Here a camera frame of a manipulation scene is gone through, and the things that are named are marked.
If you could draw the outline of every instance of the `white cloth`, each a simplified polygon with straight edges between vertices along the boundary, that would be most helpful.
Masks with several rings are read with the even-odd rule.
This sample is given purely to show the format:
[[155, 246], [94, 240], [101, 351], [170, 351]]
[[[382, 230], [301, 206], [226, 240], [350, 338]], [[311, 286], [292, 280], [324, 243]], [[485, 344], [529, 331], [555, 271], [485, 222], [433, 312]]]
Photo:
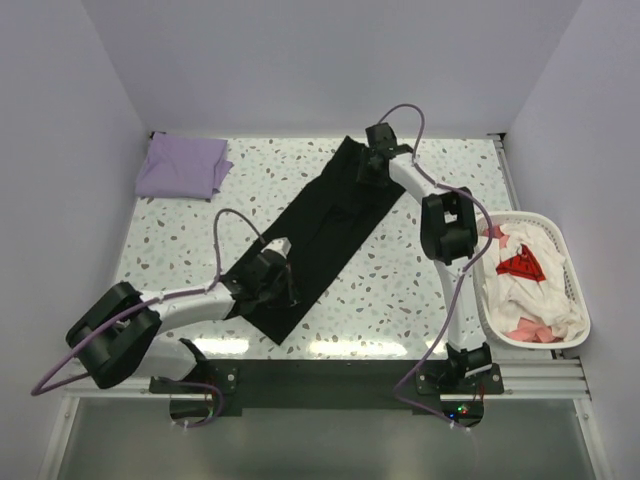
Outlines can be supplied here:
[[[555, 245], [536, 225], [513, 223], [500, 225], [500, 230], [509, 235], [506, 248], [500, 248], [495, 239], [482, 257], [485, 275], [485, 294], [491, 323], [502, 333], [518, 328], [520, 317], [542, 321], [551, 327], [555, 337], [572, 340], [586, 328], [581, 309], [565, 293], [565, 257], [558, 253]], [[480, 237], [480, 243], [486, 242]], [[522, 252], [524, 244], [533, 253], [542, 268], [546, 280], [536, 282], [511, 274], [498, 275], [496, 267]]]

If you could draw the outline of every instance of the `folded black fabric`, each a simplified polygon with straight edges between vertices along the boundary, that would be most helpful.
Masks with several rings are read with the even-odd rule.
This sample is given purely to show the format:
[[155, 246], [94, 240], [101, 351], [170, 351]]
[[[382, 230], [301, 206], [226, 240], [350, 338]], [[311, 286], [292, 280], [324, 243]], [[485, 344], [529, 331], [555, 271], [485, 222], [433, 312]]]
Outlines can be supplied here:
[[[263, 233], [267, 242], [291, 241], [288, 260], [300, 303], [291, 308], [259, 305], [245, 315], [267, 337], [281, 344], [342, 271], [404, 189], [356, 182], [365, 145], [346, 137], [320, 176], [309, 182]], [[263, 245], [256, 241], [229, 270], [253, 258]]]

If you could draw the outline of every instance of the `white wall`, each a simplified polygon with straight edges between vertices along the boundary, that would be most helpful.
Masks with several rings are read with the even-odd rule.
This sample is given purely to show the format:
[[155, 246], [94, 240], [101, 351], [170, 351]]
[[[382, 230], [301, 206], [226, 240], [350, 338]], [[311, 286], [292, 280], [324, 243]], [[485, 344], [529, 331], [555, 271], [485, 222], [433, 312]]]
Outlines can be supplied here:
[[580, 0], [83, 2], [153, 129], [361, 133], [411, 101], [471, 136], [506, 131]]
[[522, 206], [562, 228], [594, 330], [581, 349], [620, 480], [640, 468], [640, 4], [584, 0], [506, 147]]
[[0, 2], [0, 477], [31, 480], [59, 397], [29, 396], [110, 283], [145, 130], [76, 0]]

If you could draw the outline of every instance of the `red triangle pattern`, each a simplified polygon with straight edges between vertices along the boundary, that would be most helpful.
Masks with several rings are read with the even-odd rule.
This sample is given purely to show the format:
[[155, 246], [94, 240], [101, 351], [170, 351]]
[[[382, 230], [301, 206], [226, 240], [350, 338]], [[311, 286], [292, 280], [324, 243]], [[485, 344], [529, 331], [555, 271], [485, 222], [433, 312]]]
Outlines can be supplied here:
[[535, 280], [536, 282], [546, 280], [542, 268], [533, 252], [524, 244], [522, 244], [521, 247], [521, 253], [501, 262], [496, 267], [498, 275], [509, 273], [516, 277], [527, 278], [529, 280]]

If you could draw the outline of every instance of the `table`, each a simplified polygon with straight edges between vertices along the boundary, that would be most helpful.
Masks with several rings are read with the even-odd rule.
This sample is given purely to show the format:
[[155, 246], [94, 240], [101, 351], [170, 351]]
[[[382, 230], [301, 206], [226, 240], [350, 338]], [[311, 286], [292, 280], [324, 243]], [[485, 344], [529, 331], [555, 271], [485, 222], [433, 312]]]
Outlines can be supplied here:
[[[169, 289], [208, 281], [215, 271], [212, 223], [235, 208], [266, 229], [317, 176], [339, 138], [237, 138], [234, 163], [211, 201], [141, 198], [117, 270], [137, 289]], [[511, 205], [492, 140], [423, 140], [421, 162], [438, 180], [468, 186], [489, 210]], [[167, 332], [186, 337], [211, 358], [419, 359], [445, 318], [435, 267], [420, 247], [420, 206], [404, 194], [338, 278], [281, 346], [238, 317]], [[253, 242], [240, 219], [220, 221], [223, 271]], [[494, 359], [550, 358], [549, 352], [491, 343]], [[445, 358], [444, 343], [433, 358]]]

